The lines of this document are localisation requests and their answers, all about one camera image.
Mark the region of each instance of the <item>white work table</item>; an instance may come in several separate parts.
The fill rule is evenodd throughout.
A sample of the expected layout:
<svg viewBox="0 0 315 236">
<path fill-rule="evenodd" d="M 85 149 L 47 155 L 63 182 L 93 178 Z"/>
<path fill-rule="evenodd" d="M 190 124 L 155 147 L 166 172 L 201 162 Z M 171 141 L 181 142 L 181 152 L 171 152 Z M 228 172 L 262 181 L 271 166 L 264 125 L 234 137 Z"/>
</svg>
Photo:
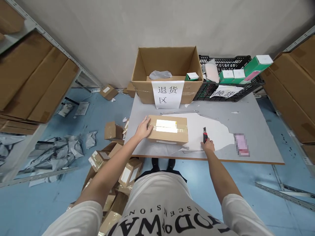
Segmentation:
<svg viewBox="0 0 315 236">
<path fill-rule="evenodd" d="M 125 142 L 135 134 L 138 124 L 146 115 L 192 110 L 197 110 L 199 114 L 220 121 L 228 127 L 230 133 L 243 133 L 245 135 L 250 157 L 240 157 L 236 144 L 231 144 L 215 152 L 220 160 L 227 162 L 284 164 L 266 120 L 252 93 L 236 103 L 195 101 L 188 107 L 181 104 L 179 109 L 156 109 L 154 104 L 142 104 L 136 94 Z M 181 149 L 181 146 L 152 143 L 144 139 L 134 150 L 133 156 L 206 160 L 206 155 L 203 151 L 183 152 L 179 151 L 179 149 Z"/>
</svg>

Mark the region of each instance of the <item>black plastic crate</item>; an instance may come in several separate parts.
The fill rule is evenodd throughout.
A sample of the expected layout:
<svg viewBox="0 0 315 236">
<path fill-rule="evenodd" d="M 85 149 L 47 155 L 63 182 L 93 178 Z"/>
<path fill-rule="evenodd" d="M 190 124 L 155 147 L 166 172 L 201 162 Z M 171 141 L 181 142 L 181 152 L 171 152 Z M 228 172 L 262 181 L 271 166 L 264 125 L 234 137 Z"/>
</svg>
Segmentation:
<svg viewBox="0 0 315 236">
<path fill-rule="evenodd" d="M 200 64 L 203 65 L 213 59 L 213 57 L 199 55 Z M 234 69 L 243 69 L 244 66 L 250 62 L 250 56 L 237 56 L 235 58 L 214 58 L 216 61 L 218 73 L 222 70 L 234 70 Z M 201 85 L 199 91 L 197 92 L 194 101 L 214 101 L 214 102 L 238 102 L 246 95 L 253 92 L 258 87 L 265 84 L 265 81 L 261 79 L 258 75 L 254 79 L 251 80 L 251 83 L 248 84 L 216 84 L 215 82 L 209 80 L 203 80 L 203 84 Z M 235 94 L 232 97 L 218 97 L 214 96 L 210 98 L 213 92 L 218 88 L 219 85 L 229 85 L 229 86 L 237 86 L 243 87 L 241 91 Z"/>
</svg>

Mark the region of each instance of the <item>white wall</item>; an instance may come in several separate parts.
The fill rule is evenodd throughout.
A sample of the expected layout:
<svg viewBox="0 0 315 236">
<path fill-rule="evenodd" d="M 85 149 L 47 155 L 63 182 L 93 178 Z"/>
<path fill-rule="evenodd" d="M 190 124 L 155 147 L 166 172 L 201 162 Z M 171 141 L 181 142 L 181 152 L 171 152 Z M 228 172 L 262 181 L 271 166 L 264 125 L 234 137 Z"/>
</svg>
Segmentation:
<svg viewBox="0 0 315 236">
<path fill-rule="evenodd" d="M 126 87 L 138 47 L 277 53 L 314 24 L 312 0 L 16 0 L 102 83 Z"/>
</svg>

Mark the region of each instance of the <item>black shoe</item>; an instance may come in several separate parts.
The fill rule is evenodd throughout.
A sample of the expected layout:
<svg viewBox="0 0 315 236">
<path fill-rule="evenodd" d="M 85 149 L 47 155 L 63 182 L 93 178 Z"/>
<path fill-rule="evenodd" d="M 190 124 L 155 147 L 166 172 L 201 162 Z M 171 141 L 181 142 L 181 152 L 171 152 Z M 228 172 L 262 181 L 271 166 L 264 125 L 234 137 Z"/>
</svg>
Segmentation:
<svg viewBox="0 0 315 236">
<path fill-rule="evenodd" d="M 152 171 L 160 171 L 160 167 L 158 166 L 158 158 L 152 158 Z"/>
<path fill-rule="evenodd" d="M 175 161 L 176 161 L 175 159 L 169 159 L 166 170 L 173 170 L 175 166 Z"/>
</svg>

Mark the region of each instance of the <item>human hand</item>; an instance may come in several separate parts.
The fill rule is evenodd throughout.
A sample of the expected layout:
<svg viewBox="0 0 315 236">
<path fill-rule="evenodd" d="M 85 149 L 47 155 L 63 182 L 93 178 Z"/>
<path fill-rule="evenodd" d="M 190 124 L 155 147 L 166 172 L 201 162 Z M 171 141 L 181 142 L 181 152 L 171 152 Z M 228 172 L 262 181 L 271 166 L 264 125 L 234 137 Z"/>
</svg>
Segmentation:
<svg viewBox="0 0 315 236">
<path fill-rule="evenodd" d="M 205 143 L 200 142 L 200 144 L 201 144 L 201 147 L 204 151 L 206 151 L 206 150 L 210 150 L 213 152 L 215 151 L 213 141 L 210 140 L 209 138 L 207 138 L 207 141 Z"/>
<path fill-rule="evenodd" d="M 149 128 L 147 128 L 150 119 L 151 119 L 150 117 L 147 119 L 147 116 L 145 116 L 144 120 L 139 124 L 137 128 L 137 131 L 134 136 L 137 137 L 140 141 L 149 136 L 151 130 L 153 129 L 152 125 L 149 126 Z"/>
</svg>

